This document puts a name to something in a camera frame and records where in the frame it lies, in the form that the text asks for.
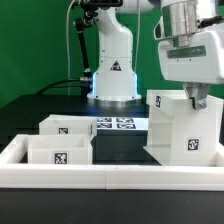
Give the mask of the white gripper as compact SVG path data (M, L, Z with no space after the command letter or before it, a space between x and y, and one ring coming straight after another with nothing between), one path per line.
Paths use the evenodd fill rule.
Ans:
M192 107L205 109L209 84L224 83L224 23L194 34L187 47L176 48L171 40L160 41L158 55L164 79L186 82L183 89Z

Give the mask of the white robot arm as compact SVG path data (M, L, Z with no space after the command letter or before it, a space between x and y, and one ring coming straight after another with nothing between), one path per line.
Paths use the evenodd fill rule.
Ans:
M193 108L207 106L211 84L224 83L224 20L217 14L219 0L124 0L104 7L95 19L99 33L99 67L88 98L106 105L137 101L137 76L132 69L133 36L117 13L159 8L154 29L163 77L183 84Z

